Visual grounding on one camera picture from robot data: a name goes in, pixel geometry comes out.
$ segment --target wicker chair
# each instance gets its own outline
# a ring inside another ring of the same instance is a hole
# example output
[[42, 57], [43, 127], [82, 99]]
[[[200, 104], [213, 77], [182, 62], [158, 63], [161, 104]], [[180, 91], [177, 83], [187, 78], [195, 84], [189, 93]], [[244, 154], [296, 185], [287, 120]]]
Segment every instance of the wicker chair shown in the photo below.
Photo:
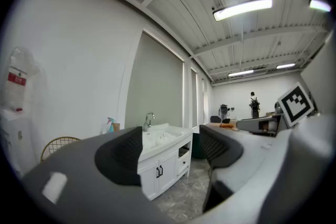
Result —
[[75, 142], [77, 140], [80, 140], [80, 139], [76, 137], [71, 137], [71, 136], [62, 136], [62, 137], [58, 137], [58, 138], [51, 140], [42, 151], [41, 162], [44, 161], [47, 157], [49, 157], [52, 153], [54, 153], [59, 148], [67, 144], [70, 144], [72, 142]]

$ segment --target tile floor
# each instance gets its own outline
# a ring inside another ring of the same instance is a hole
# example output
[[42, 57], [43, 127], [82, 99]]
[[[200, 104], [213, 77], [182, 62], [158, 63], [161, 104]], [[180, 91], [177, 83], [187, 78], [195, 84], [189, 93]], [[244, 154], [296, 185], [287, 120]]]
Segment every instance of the tile floor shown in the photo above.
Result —
[[192, 159], [189, 178], [183, 176], [152, 202], [176, 222], [199, 216], [209, 184], [208, 170], [205, 159]]

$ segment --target black bag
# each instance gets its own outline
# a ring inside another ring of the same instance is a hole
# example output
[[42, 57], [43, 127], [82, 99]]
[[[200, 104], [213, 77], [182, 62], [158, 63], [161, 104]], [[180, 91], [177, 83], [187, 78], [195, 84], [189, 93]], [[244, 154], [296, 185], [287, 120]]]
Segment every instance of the black bag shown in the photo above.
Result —
[[251, 100], [252, 100], [252, 103], [251, 103], [251, 108], [252, 108], [252, 110], [259, 110], [259, 102], [258, 102], [258, 100], [256, 99], [256, 100], [253, 100], [252, 98], [251, 98]]

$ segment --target white sticker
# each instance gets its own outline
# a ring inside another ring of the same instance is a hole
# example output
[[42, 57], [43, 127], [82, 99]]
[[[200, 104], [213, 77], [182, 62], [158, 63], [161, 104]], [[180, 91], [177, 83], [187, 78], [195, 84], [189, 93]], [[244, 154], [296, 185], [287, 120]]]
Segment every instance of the white sticker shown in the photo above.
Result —
[[289, 126], [293, 126], [314, 110], [307, 93], [299, 82], [282, 95], [278, 102]]
[[56, 204], [68, 178], [65, 174], [54, 172], [42, 190], [42, 194], [52, 203]]

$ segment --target spray bottle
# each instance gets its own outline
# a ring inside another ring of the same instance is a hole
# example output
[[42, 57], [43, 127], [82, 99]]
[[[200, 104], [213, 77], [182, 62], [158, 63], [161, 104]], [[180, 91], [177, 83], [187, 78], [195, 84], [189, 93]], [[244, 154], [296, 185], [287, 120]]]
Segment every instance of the spray bottle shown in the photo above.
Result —
[[109, 132], [113, 132], [113, 123], [114, 123], [114, 119], [108, 117], [108, 121], [107, 121], [107, 124], [106, 124], [106, 125], [108, 125], [110, 122], [111, 122], [111, 126], [110, 126], [110, 130], [109, 130]]

